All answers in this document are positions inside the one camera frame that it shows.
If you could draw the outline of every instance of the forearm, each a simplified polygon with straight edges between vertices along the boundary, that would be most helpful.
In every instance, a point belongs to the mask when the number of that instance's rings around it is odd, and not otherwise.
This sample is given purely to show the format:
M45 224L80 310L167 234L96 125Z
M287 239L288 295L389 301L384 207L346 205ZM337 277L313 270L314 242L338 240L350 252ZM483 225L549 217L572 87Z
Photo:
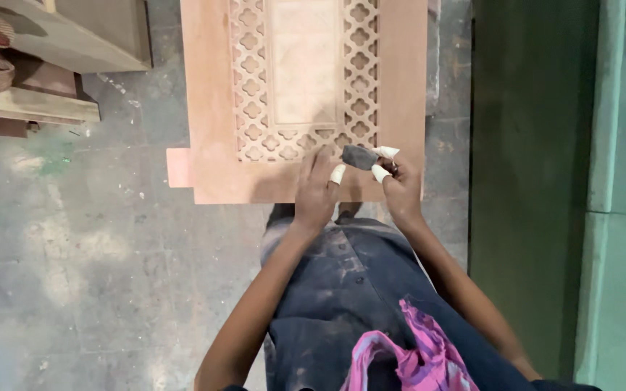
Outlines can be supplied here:
M401 229L437 292L527 378L538 378L511 327L422 221Z
M292 224L216 335L197 372L196 390L245 383L291 275L316 234Z

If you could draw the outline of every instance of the pink cloth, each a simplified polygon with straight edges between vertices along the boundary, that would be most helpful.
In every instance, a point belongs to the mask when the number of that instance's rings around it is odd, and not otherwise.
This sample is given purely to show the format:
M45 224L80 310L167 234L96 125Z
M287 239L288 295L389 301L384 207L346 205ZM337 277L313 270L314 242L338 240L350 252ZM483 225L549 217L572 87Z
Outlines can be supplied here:
M404 350L379 331L364 333L352 351L352 366L342 391L367 391L367 370L378 352L394 353L403 391L478 391L456 347L433 317L400 300L417 348Z

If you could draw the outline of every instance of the wooden frame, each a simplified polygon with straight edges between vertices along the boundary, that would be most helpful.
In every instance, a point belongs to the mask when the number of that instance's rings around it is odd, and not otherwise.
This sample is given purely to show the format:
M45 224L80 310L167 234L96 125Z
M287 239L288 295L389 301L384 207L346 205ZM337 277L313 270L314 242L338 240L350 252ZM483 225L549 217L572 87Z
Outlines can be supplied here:
M292 202L300 163L238 158L230 2L183 0L181 7L184 20L191 21L183 24L183 40L192 148L167 152L169 185L192 186L197 204ZM375 144L399 148L417 167L424 162L426 10L426 0L377 4ZM369 171L348 168L340 200L382 199L383 188Z

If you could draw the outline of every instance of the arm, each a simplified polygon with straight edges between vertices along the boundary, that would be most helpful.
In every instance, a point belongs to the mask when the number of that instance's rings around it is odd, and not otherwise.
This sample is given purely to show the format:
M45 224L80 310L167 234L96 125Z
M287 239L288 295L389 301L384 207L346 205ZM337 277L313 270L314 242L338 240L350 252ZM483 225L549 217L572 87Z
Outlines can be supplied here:
M339 185L328 181L331 155L331 150L322 149L301 164L294 220L206 352L195 391L245 383L291 275L333 215Z
M402 156L395 157L396 168L388 159L382 159L381 163L388 171L395 171L393 176L383 179L383 191L393 221L412 245L439 295L487 338L504 358L511 361L524 377L529 381L541 378L499 310L426 225L420 207L421 171Z

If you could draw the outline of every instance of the hand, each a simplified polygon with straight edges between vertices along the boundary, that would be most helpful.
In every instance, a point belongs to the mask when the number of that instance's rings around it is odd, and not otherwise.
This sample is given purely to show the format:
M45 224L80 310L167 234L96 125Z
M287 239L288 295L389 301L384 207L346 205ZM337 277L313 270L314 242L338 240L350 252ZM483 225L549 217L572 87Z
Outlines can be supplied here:
M339 197L339 184L330 181L335 167L330 162L332 155L330 147L323 147L306 156L301 164L296 213L291 225L311 235L318 235L333 217Z
M420 204L421 171L410 164L401 153L393 160L382 157L378 164L392 174L383 178L383 192L395 225L404 231L426 224Z

